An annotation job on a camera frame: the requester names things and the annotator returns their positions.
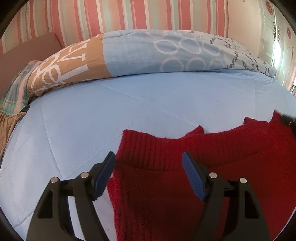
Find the light blue bedsheet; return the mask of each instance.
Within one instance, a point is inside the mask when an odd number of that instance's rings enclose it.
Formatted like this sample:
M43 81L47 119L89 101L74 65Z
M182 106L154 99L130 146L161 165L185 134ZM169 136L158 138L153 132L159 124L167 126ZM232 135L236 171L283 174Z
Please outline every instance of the light blue bedsheet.
M25 239L50 178L89 171L117 152L124 129L178 138L198 125L229 130L246 116L269 121L275 109L296 116L296 99L274 79L247 70L124 76L52 91L31 103L13 131L0 169L0 206ZM74 205L70 198L75 233L83 238ZM107 192L95 207L116 240Z

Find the bed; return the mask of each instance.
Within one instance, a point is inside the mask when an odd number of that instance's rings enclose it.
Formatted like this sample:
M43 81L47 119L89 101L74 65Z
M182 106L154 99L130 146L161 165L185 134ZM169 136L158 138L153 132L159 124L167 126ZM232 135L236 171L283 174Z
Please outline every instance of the bed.
M73 63L60 61L67 58ZM30 108L0 168L4 215L25 240L50 178L89 171L117 151L125 129L179 138L199 125L208 133L227 131L246 116L270 121L274 110L296 116L296 99L274 74L235 40L196 31L114 31L60 50L26 79ZM84 239L74 199L69 204L75 235ZM116 240L108 192L94 205Z

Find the brown cloth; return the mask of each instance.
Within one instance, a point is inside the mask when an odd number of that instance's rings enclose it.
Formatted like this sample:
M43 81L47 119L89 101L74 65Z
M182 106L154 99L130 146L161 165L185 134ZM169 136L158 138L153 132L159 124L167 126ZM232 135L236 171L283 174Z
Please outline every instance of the brown cloth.
M0 112L0 164L10 135L16 123L23 118L25 114L26 112L21 112L16 115L7 115Z

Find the pink striped wall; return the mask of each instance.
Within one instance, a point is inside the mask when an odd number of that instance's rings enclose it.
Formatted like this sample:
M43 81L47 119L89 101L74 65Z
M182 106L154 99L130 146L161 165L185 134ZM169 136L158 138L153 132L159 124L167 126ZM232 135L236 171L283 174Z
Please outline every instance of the pink striped wall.
M63 47L131 28L227 35L225 0L29 0L0 39L0 54L54 32Z

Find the white cabinet door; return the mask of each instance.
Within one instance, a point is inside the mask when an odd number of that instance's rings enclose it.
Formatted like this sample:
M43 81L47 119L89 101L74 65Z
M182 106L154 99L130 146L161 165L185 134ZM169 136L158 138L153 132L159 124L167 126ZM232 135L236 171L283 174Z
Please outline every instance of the white cabinet door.
M279 43L276 43L276 48L277 48L277 44L279 44L281 47L281 60L279 65L275 66L276 72L277 72L275 79L280 84L285 85L285 82L289 75L289 69L290 69L290 64L292 60L292 50L294 47L294 39L292 38L291 27L288 24L285 17L276 7L274 7L274 11L275 11L277 26L279 26L280 28L280 31L279 31L280 41Z
M295 81L295 77L296 77L296 35L292 30L291 30L291 45L292 45L292 52L294 52L294 54L292 58L292 53L291 53L290 68L289 68L288 76L284 82L284 86L287 90L290 90L292 88Z
M258 0L261 12L261 40L259 47L259 58L272 64L274 56L274 31L275 31L275 14L273 5L268 0Z

